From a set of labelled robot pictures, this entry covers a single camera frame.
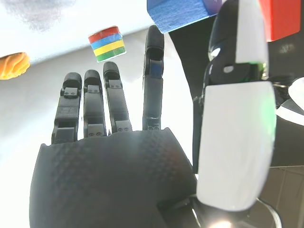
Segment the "blue stripe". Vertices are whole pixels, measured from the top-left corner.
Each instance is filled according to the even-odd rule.
[[[98,41],[95,41],[94,43],[91,44],[91,47],[92,47],[93,50],[95,50],[95,49],[100,48],[104,45],[111,44],[115,41],[119,41],[119,40],[122,40],[122,39],[123,39],[123,36],[121,34],[114,34],[114,35],[105,37],[103,39],[100,39]]]

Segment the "multicolored striped cube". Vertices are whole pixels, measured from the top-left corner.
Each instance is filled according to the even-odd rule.
[[[126,53],[123,36],[116,26],[89,36],[89,41],[98,62]]]

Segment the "robotic hand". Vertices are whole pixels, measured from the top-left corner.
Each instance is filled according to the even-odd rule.
[[[252,0],[227,0],[217,16],[204,90],[193,103],[193,167],[170,129],[160,130],[164,38],[155,26],[144,56],[143,131],[132,131],[118,67],[106,62],[112,134],[100,75],[88,70],[78,141],[82,79],[69,73],[52,144],[38,154],[30,227],[208,228],[244,218],[264,185],[276,123],[262,23]]]

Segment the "orange ridged toy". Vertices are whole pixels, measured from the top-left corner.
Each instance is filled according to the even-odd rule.
[[[25,73],[29,68],[29,56],[19,52],[0,58],[0,80],[8,80]]]

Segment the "wire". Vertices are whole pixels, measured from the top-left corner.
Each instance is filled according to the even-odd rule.
[[[270,211],[272,217],[274,218],[276,228],[283,228],[282,219],[279,215],[279,212],[273,206],[271,206],[269,203],[264,201],[263,199],[257,198],[257,201],[259,201],[264,206],[266,206],[267,209]]]

